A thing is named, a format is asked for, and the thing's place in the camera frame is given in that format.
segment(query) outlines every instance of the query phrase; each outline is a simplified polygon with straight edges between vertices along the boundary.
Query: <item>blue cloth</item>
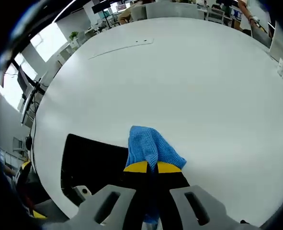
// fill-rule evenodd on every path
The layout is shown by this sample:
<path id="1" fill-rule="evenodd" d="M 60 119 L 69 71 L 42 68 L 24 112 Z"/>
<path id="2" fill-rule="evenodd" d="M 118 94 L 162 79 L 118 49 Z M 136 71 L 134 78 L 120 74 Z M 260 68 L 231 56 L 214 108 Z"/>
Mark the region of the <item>blue cloth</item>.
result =
<path id="1" fill-rule="evenodd" d="M 153 128 L 132 126 L 128 138 L 128 158 L 126 166 L 147 161 L 152 172 L 157 161 L 173 164 L 182 169 L 186 160 Z"/>

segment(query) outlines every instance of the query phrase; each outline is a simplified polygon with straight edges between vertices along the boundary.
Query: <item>table surface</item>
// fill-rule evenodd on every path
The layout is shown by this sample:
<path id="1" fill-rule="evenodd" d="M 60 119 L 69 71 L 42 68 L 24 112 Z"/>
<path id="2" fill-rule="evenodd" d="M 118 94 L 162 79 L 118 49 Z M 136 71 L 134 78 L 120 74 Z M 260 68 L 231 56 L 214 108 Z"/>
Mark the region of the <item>table surface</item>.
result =
<path id="1" fill-rule="evenodd" d="M 119 49 L 143 39 L 153 42 Z M 127 147 L 132 125 L 153 127 L 187 160 L 190 185 L 224 203 L 235 220 L 260 226 L 283 202 L 283 81 L 267 51 L 240 31 L 185 18 L 92 37 L 60 69 L 37 111 L 43 187 L 73 217 L 78 208 L 60 187 L 67 135 Z"/>

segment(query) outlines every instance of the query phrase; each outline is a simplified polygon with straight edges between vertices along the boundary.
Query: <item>person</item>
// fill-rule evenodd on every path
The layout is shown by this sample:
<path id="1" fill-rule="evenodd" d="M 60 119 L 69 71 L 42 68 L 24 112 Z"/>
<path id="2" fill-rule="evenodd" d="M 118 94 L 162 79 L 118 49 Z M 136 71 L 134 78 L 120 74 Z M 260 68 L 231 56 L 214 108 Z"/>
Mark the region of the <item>person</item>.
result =
<path id="1" fill-rule="evenodd" d="M 245 34 L 251 36 L 251 27 L 257 27 L 257 23 L 268 33 L 269 14 L 262 9 L 257 0 L 238 0 L 238 7 L 244 14 L 241 18 L 240 28 Z"/>
<path id="2" fill-rule="evenodd" d="M 118 22 L 120 23 L 120 25 L 129 23 L 129 21 L 131 19 L 131 9 L 133 7 L 141 6 L 143 4 L 147 4 L 147 3 L 151 3 L 151 2 L 152 2 L 152 0 L 140 0 L 140 1 L 132 4 L 130 6 L 130 8 L 128 8 L 125 11 L 123 11 L 122 14 L 120 14 L 120 16 L 118 17 Z"/>

